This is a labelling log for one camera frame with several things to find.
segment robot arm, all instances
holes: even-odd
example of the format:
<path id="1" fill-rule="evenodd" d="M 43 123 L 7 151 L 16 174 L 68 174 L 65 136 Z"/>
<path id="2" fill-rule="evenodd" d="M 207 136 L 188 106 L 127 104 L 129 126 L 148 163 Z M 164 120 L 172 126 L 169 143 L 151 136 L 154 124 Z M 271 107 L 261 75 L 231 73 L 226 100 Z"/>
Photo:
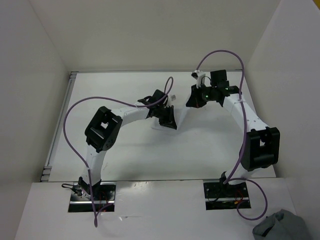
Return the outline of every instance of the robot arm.
<path id="1" fill-rule="evenodd" d="M 229 86 L 227 72 L 225 70 L 210 72 L 211 86 L 205 86 L 202 71 L 191 74 L 197 80 L 191 87 L 191 95 L 186 107 L 201 108 L 209 101 L 218 102 L 235 119 L 239 127 L 244 130 L 244 116 L 239 99 L 239 88 Z M 260 168 L 267 168 L 276 164 L 279 157 L 280 132 L 276 127 L 270 128 L 246 103 L 242 96 L 242 102 L 246 113 L 247 132 L 244 154 L 241 164 L 234 173 L 234 178 L 248 178 Z M 232 170 L 222 174 L 227 178 Z M 240 184 L 241 180 L 231 181 L 231 185 Z"/>
<path id="2" fill-rule="evenodd" d="M 164 93 L 156 90 L 153 96 L 147 96 L 138 100 L 135 105 L 150 105 L 164 97 Z M 107 150 L 116 142 L 121 127 L 132 122 L 151 117 L 159 119 L 161 126 L 177 129 L 174 118 L 174 107 L 166 106 L 165 100 L 151 107 L 126 106 L 110 110 L 102 106 L 95 113 L 91 122 L 85 129 L 87 154 L 86 162 L 90 168 L 93 195 L 99 191 L 101 182 L 101 169 Z M 90 196 L 88 169 L 85 167 L 79 178 L 78 185 L 82 193 Z"/>

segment wire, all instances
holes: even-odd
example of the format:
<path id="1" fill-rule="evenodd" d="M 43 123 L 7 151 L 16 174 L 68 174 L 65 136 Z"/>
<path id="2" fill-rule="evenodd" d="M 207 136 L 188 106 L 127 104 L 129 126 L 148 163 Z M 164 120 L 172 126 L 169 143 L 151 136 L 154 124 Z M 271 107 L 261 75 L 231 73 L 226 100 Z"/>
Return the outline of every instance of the wire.
<path id="1" fill-rule="evenodd" d="M 166 96 L 166 98 L 165 98 L 165 102 L 162 104 L 162 106 L 163 106 L 163 107 L 167 106 L 168 101 L 169 101 L 169 97 L 168 97 L 168 96 Z"/>
<path id="2" fill-rule="evenodd" d="M 105 193 L 104 191 L 102 191 L 101 193 L 104 194 L 105 203 L 108 204 L 108 198 L 107 198 L 106 193 Z"/>
<path id="3" fill-rule="evenodd" d="M 215 203 L 216 201 L 218 201 L 219 200 L 219 198 L 220 198 L 220 195 L 221 195 L 221 189 L 220 189 L 220 191 L 219 191 L 219 193 L 218 193 L 218 196 L 216 197 L 216 199 L 215 200 L 210 200 L 210 198 L 208 198 L 208 200 L 209 200 L 209 203 Z"/>
<path id="4" fill-rule="evenodd" d="M 71 189 L 74 192 L 73 189 L 73 185 L 72 184 L 68 184 L 68 183 L 62 183 L 61 187 L 63 187 L 64 189 Z"/>
<path id="5" fill-rule="evenodd" d="M 99 211 L 97 212 L 96 211 L 96 207 L 95 207 L 95 200 L 94 200 L 94 195 L 93 195 L 93 188 L 92 188 L 92 178 L 91 178 L 91 170 L 90 170 L 90 167 L 87 163 L 87 161 L 84 159 L 83 156 L 81 156 L 81 154 L 74 148 L 74 146 L 71 144 L 71 142 L 69 141 L 68 139 L 68 136 L 67 136 L 67 132 L 66 132 L 66 123 L 67 123 L 67 118 L 71 112 L 71 110 L 77 106 L 78 104 L 84 102 L 84 101 L 87 101 L 87 100 L 91 100 L 91 99 L 103 99 L 103 100 L 109 100 L 109 101 L 112 101 L 112 102 L 116 102 L 116 103 L 120 103 L 120 104 L 123 104 L 123 105 L 127 105 L 129 107 L 133 107 L 133 108 L 149 108 L 149 107 L 152 107 L 154 105 L 157 105 L 158 103 L 160 103 L 162 100 L 164 100 L 169 92 L 171 91 L 172 87 L 173 87 L 173 84 L 174 84 L 174 78 L 172 76 L 170 76 L 166 83 L 165 83 L 165 87 L 164 89 L 166 90 L 167 89 L 167 86 L 168 86 L 168 83 L 169 81 L 171 80 L 171 85 L 170 85 L 170 88 L 167 92 L 165 92 L 165 95 L 159 99 L 158 101 L 152 103 L 152 104 L 148 104 L 148 105 L 133 105 L 133 104 L 130 104 L 130 103 L 126 103 L 124 101 L 120 101 L 120 100 L 116 100 L 116 99 L 113 99 L 113 98 L 109 98 L 109 97 L 104 97 L 104 96 L 90 96 L 90 97 L 86 97 L 84 99 L 81 99 L 79 101 L 77 101 L 76 103 L 74 103 L 69 109 L 68 111 L 66 112 L 65 114 L 65 117 L 64 117 L 64 120 L 63 120 L 63 127 L 62 127 L 62 130 L 63 130 L 63 135 L 64 135 L 64 138 L 65 138 L 65 141 L 66 143 L 69 145 L 69 147 L 74 151 L 74 153 L 83 161 L 84 165 L 86 166 L 87 168 L 87 171 L 88 171 L 88 178 L 89 178 L 89 189 L 90 189 L 90 199 L 91 199 L 91 204 L 92 204 L 92 210 L 93 210 L 93 214 L 94 214 L 94 226 L 97 228 L 98 227 L 98 214 L 104 210 L 105 208 L 107 208 L 108 206 L 112 205 L 113 203 L 108 203 L 106 204 L 104 207 L 102 207 L 101 209 L 99 209 Z"/>
<path id="6" fill-rule="evenodd" d="M 206 75 L 204 75 L 204 76 L 201 78 L 201 82 L 202 82 L 202 80 L 203 80 L 204 78 L 208 78 L 208 79 L 210 80 L 210 83 L 211 83 L 211 78 L 208 77 L 208 76 L 206 76 Z"/>
<path id="7" fill-rule="evenodd" d="M 234 204 L 240 203 L 243 199 L 244 199 L 244 195 L 243 195 L 242 192 L 238 189 L 238 190 L 235 192 Z"/>
<path id="8" fill-rule="evenodd" d="M 242 61 L 242 59 L 236 53 L 234 53 L 233 51 L 221 49 L 221 50 L 215 50 L 215 51 L 209 52 L 207 55 L 205 55 L 204 58 L 200 61 L 200 63 L 196 67 L 196 70 L 199 70 L 200 66 L 206 60 L 207 57 L 209 57 L 210 55 L 215 54 L 215 53 L 232 54 L 233 56 L 235 56 L 239 60 L 239 62 L 241 64 L 241 71 L 242 71 L 241 80 L 240 80 L 240 86 L 239 86 L 239 100 L 240 100 L 240 105 L 241 105 L 242 114 L 243 114 L 243 124 L 244 124 L 243 132 L 244 132 L 244 134 L 243 134 L 243 141 L 242 141 L 242 147 L 240 149 L 239 158 L 236 161 L 236 164 L 234 165 L 234 168 L 232 169 L 230 175 L 223 182 L 223 184 L 227 184 L 230 181 L 231 177 L 236 172 L 236 170 L 237 170 L 237 168 L 238 168 L 238 166 L 239 166 L 239 164 L 241 162 L 241 159 L 244 156 L 245 144 L 246 144 L 246 140 L 247 140 L 247 135 L 246 135 L 246 133 L 247 133 L 247 115 L 246 115 L 246 110 L 245 110 L 244 103 L 241 101 L 242 100 L 242 85 L 244 83 L 244 78 L 245 78 L 245 65 L 244 65 L 244 62 Z"/>
<path id="9" fill-rule="evenodd" d="M 253 181 L 253 180 L 251 180 L 251 179 L 244 178 L 244 177 L 235 177 L 235 178 L 230 179 L 230 181 L 233 181 L 233 180 L 244 180 L 244 181 L 248 181 L 248 182 L 250 182 L 250 183 L 253 183 L 254 185 L 256 185 L 256 186 L 260 189 L 260 191 L 261 191 L 261 193 L 262 193 L 262 195 L 263 195 L 263 198 L 264 198 L 264 202 L 265 202 L 263 213 L 261 213 L 260 216 L 257 216 L 257 217 L 254 217 L 254 218 L 249 218 L 249 217 L 246 217 L 246 216 L 242 215 L 242 213 L 241 213 L 240 210 L 239 210 L 239 207 L 240 207 L 241 204 L 243 204 L 244 202 L 248 202 L 249 200 L 242 200 L 242 201 L 240 201 L 240 202 L 236 205 L 236 211 L 237 211 L 238 214 L 239 214 L 242 218 L 244 218 L 245 220 L 255 221 L 255 220 L 261 219 L 261 218 L 266 214 L 266 212 L 267 212 L 267 210 L 268 210 L 268 199 L 267 199 L 267 196 L 266 196 L 264 190 L 262 189 L 262 187 L 261 187 L 258 183 L 256 183 L 255 181 Z"/>
<path id="10" fill-rule="evenodd" d="M 240 204 L 244 203 L 245 201 L 243 200 L 243 201 L 241 201 L 241 202 L 239 202 L 237 204 L 237 212 L 238 212 L 238 214 L 242 218 L 244 218 L 246 220 L 254 221 L 254 220 L 261 219 L 267 212 L 268 200 L 267 200 L 267 196 L 266 196 L 265 192 L 263 191 L 263 189 L 255 181 L 252 181 L 252 180 L 246 179 L 246 178 L 241 178 L 241 177 L 240 178 L 232 178 L 232 176 L 235 174 L 235 172 L 236 172 L 236 170 L 237 170 L 237 168 L 238 168 L 239 164 L 241 163 L 241 160 L 242 160 L 242 158 L 244 156 L 245 146 L 246 146 L 246 141 L 247 141 L 247 134 L 246 134 L 247 133 L 247 115 L 246 115 L 245 105 L 242 102 L 242 86 L 243 86 L 244 78 L 245 78 L 245 64 L 242 61 L 242 59 L 236 53 L 234 53 L 233 51 L 220 49 L 220 50 L 211 51 L 207 55 L 205 55 L 204 58 L 200 61 L 200 63 L 196 67 L 196 70 L 199 70 L 199 68 L 201 67 L 202 63 L 207 59 L 207 57 L 209 57 L 210 55 L 215 54 L 215 53 L 228 53 L 228 54 L 231 54 L 231 55 L 235 56 L 239 60 L 239 62 L 241 64 L 242 75 L 241 75 L 241 80 L 240 80 L 240 85 L 239 85 L 239 100 L 240 100 L 240 105 L 241 105 L 242 114 L 243 114 L 243 125 L 244 125 L 244 128 L 243 128 L 243 140 L 242 140 L 242 145 L 241 145 L 241 149 L 240 149 L 239 158 L 236 161 L 236 163 L 235 163 L 230 175 L 226 178 L 226 180 L 223 182 L 223 184 L 227 184 L 228 182 L 233 181 L 233 180 L 244 180 L 244 181 L 248 181 L 248 182 L 251 182 L 251 183 L 255 184 L 260 189 L 260 191 L 263 194 L 264 200 L 265 200 L 265 208 L 264 208 L 263 213 L 260 216 L 255 217 L 255 218 L 248 218 L 246 216 L 243 216 L 239 211 L 239 206 L 240 206 Z"/>

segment white tabletop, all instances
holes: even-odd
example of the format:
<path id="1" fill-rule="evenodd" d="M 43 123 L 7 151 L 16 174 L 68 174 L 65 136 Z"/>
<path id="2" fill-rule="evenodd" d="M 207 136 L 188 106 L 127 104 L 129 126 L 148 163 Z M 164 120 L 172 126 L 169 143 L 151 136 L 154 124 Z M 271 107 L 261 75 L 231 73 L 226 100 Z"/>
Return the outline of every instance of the white tabletop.
<path id="1" fill-rule="evenodd" d="M 181 108 L 195 80 L 190 72 L 108 72 L 78 73 L 68 106 L 86 97 L 104 96 L 128 103 L 163 91 L 173 76 L 173 105 Z M 228 72 L 230 85 L 239 86 L 241 72 Z M 243 94 L 254 109 L 247 83 Z M 85 129 L 101 106 L 116 109 L 122 105 L 107 100 L 89 100 L 69 115 L 67 135 L 75 148 L 86 155 Z M 232 168 L 238 159 L 243 134 L 232 116 L 216 102 L 191 109 L 178 131 L 164 132 L 151 128 L 154 119 L 140 120 L 120 129 L 115 145 L 104 159 L 103 181 L 217 179 Z M 58 132 L 50 157 L 50 182 L 77 181 L 83 163 Z M 262 169 L 254 178 L 275 177 L 273 167 Z"/>
<path id="2" fill-rule="evenodd" d="M 283 178 L 257 178 L 268 198 L 265 216 L 285 209 L 295 213 Z M 248 183 L 253 218 L 264 210 L 260 190 Z M 61 182 L 33 183 L 16 240 L 253 240 L 264 218 L 247 221 L 235 209 L 206 210 L 203 181 L 117 182 L 114 212 L 104 212 L 94 227 L 92 212 L 68 213 L 71 191 Z"/>

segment gray cloth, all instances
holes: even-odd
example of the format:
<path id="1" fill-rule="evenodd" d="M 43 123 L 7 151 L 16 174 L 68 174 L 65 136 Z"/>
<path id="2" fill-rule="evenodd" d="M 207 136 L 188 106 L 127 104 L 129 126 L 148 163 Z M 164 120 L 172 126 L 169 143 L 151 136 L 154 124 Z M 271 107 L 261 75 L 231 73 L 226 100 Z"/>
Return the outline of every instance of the gray cloth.
<path id="1" fill-rule="evenodd" d="M 283 209 L 255 226 L 252 233 L 255 240 L 312 240 L 305 221 Z"/>

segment metal base plate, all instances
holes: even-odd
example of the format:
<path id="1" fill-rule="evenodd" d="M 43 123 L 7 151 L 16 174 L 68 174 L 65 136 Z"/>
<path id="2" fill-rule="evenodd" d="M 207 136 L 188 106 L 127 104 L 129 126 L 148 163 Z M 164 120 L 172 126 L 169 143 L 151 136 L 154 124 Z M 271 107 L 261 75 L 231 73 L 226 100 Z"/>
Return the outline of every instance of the metal base plate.
<path id="1" fill-rule="evenodd" d="M 80 189 L 78 183 L 74 182 L 74 189 Z M 100 185 L 100 198 L 94 201 L 95 210 L 98 211 L 104 207 L 107 203 L 113 203 L 109 207 L 106 207 L 104 212 L 114 212 L 115 211 L 115 195 L 116 195 L 116 183 L 115 182 L 102 182 Z M 85 196 L 78 196 L 73 191 L 71 192 L 70 203 L 69 203 L 69 213 L 85 213 L 93 212 L 91 200 Z"/>
<path id="2" fill-rule="evenodd" d="M 236 209 L 239 202 L 240 209 L 250 209 L 249 194 L 245 182 L 238 185 L 229 185 L 227 189 L 221 188 L 221 183 L 216 181 L 203 182 L 206 210 Z"/>

